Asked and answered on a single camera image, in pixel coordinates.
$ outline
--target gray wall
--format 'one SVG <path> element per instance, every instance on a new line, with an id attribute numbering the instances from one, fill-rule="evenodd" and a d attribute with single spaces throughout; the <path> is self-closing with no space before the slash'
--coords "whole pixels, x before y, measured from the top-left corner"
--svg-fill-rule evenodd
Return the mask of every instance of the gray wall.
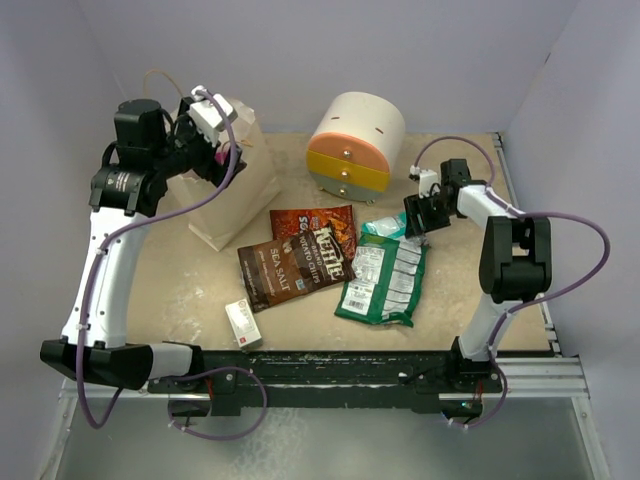
<path id="1" fill-rule="evenodd" d="M 57 338 L 87 248 L 91 175 L 122 94 L 69 0 L 0 7 L 2 478 L 35 475 L 62 377 L 38 360 Z"/>
<path id="2" fill-rule="evenodd" d="M 365 90 L 409 131 L 481 132 L 507 127 L 577 0 L 79 2 L 129 97 L 157 67 L 241 98 L 266 130 L 312 131 Z"/>
<path id="3" fill-rule="evenodd" d="M 640 395 L 640 3 L 582 0 L 507 134 L 521 204 L 597 220 L 611 236 L 608 267 L 555 301 L 566 353 L 580 353 L 616 478 L 638 478 Z M 590 268 L 601 244 L 558 223 L 554 285 Z"/>

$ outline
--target chip bag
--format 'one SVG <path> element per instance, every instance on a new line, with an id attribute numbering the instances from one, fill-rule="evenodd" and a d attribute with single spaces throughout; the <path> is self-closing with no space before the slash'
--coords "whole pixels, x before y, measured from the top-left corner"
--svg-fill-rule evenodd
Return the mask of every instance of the chip bag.
<path id="1" fill-rule="evenodd" d="M 351 263 L 356 279 L 344 285 L 335 315 L 371 325 L 413 327 L 426 252 L 426 246 L 364 233 Z"/>
<path id="2" fill-rule="evenodd" d="M 239 248 L 238 257 L 254 312 L 355 278 L 330 224 Z"/>
<path id="3" fill-rule="evenodd" d="M 306 230 L 317 230 L 331 223 L 336 239 L 349 260 L 356 254 L 358 235 L 351 205 L 335 208 L 271 210 L 273 238 L 286 238 Z"/>

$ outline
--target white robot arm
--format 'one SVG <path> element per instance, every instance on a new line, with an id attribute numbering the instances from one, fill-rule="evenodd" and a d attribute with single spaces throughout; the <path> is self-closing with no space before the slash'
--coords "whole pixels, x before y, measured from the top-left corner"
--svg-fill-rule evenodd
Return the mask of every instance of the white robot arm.
<path id="1" fill-rule="evenodd" d="M 154 100 L 133 100 L 119 106 L 115 115 L 117 141 L 105 152 L 102 168 L 93 177 L 90 205 L 91 237 L 76 301 L 59 340 L 43 342 L 43 361 L 75 378 L 74 351 L 80 328 L 85 330 L 87 381 L 122 388 L 140 388 L 149 379 L 188 373 L 197 347 L 175 343 L 127 345 L 127 308 L 136 263 L 149 225 L 125 231 L 101 251 L 105 238 L 155 216 L 167 191 L 166 180 L 194 170 L 219 185 L 225 165 L 213 160 L 224 122 L 209 100 L 196 92 L 182 99 L 176 123 L 165 130 L 168 117 Z M 235 117 L 222 96 L 214 99 L 229 120 Z M 119 163 L 111 164 L 116 150 Z M 236 165 L 236 174 L 244 164 Z M 96 253 L 103 255 L 93 278 L 86 326 L 80 322 L 81 303 Z"/>
<path id="2" fill-rule="evenodd" d="M 466 160 L 443 162 L 441 177 L 432 170 L 411 167 L 410 178 L 419 182 L 419 193 L 405 199 L 407 236 L 449 226 L 452 214 L 468 217 L 485 229 L 479 269 L 484 293 L 458 344 L 463 358 L 486 362 L 489 347 L 498 346 L 515 316 L 507 315 L 498 327 L 499 319 L 551 284 L 550 223 L 547 218 L 527 218 L 484 182 L 473 181 Z M 527 254 L 514 255 L 514 245 Z"/>

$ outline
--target green snack bag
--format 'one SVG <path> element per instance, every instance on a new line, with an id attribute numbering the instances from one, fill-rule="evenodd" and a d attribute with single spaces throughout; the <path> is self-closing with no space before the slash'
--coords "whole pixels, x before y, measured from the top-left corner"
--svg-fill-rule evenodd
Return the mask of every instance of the green snack bag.
<path id="1" fill-rule="evenodd" d="M 344 284 L 335 315 L 370 325 L 413 327 L 426 253 L 425 246 L 363 233 L 351 263 L 356 279 Z"/>

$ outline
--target white cylindrical container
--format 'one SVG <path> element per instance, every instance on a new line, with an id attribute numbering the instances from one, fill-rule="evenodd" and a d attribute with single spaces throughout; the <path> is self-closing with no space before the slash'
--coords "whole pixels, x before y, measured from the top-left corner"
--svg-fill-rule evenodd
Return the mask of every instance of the white cylindrical container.
<path id="1" fill-rule="evenodd" d="M 392 103 L 369 93 L 343 93 L 311 137 L 307 167 L 328 192 L 373 201 L 387 189 L 404 133 L 404 118 Z"/>

